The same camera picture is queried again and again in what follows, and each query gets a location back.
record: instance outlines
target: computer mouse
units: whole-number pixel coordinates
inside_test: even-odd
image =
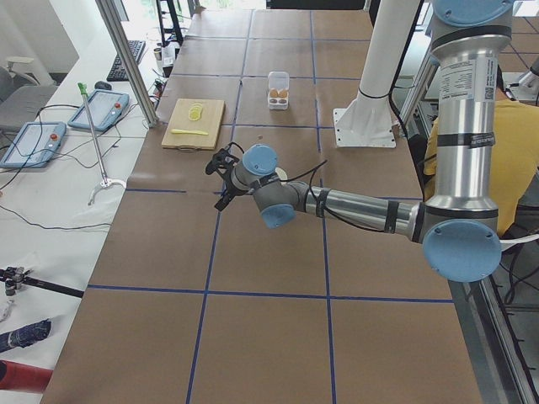
[[[108,82],[102,82],[102,81],[96,82],[93,85],[93,88],[96,88],[98,90],[112,90],[112,86]]]

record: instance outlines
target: white table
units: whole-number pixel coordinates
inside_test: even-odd
[[[143,39],[129,35],[130,39]],[[152,44],[147,42],[144,58],[139,65],[147,88],[158,75]],[[51,98],[49,105],[82,103],[77,83],[88,85],[88,92],[98,80],[106,76],[116,55],[109,33],[103,27],[90,43],[61,86]],[[128,82],[113,82],[115,91],[128,93],[131,105],[136,98]],[[46,109],[44,121],[67,122],[74,109]],[[99,138],[102,152],[115,142],[104,157],[104,165],[111,178],[127,180],[147,133],[147,123],[138,106],[114,128]],[[59,152],[70,153],[85,165],[97,162],[90,133],[67,129]],[[13,173],[0,173],[0,184],[4,185]],[[90,192],[101,181],[99,166],[90,169],[79,165],[74,159],[62,157],[50,162],[42,169],[25,169],[3,190],[0,205],[15,210],[29,221],[44,226],[87,226],[111,223],[124,189],[114,186],[100,191],[92,206],[88,206]],[[5,210],[0,210],[0,268],[24,266],[33,269],[30,275],[37,279],[62,284],[74,289],[85,290],[88,279],[101,251],[109,230],[108,226],[77,231],[42,230],[30,226]],[[3,290],[0,302],[7,300]],[[46,318],[52,321],[49,337],[25,349],[15,348],[0,354],[0,359],[53,369],[62,346],[67,338],[80,300],[49,290],[24,286],[14,297],[11,315],[0,322],[0,333],[39,322]],[[37,403],[40,395],[0,391],[0,402],[21,404]]]

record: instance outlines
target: red object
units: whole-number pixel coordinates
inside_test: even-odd
[[[52,377],[52,370],[0,360],[0,390],[43,393]]]

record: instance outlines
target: keyboard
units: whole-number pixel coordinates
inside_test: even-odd
[[[146,47],[146,42],[143,40],[129,40],[129,49],[131,54],[135,58],[136,64],[138,64],[142,55],[144,54],[144,48]],[[116,55],[115,61],[110,68],[109,75],[107,76],[107,82],[126,82],[129,79],[125,72],[124,66],[121,64],[120,57]]]

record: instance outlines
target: cutting board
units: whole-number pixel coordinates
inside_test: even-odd
[[[189,110],[193,104],[202,105],[199,120],[189,119]],[[193,147],[214,150],[224,110],[225,102],[222,99],[179,98],[168,122],[161,146],[165,148]],[[171,132],[173,129],[202,130],[208,132],[208,135],[174,134]]]

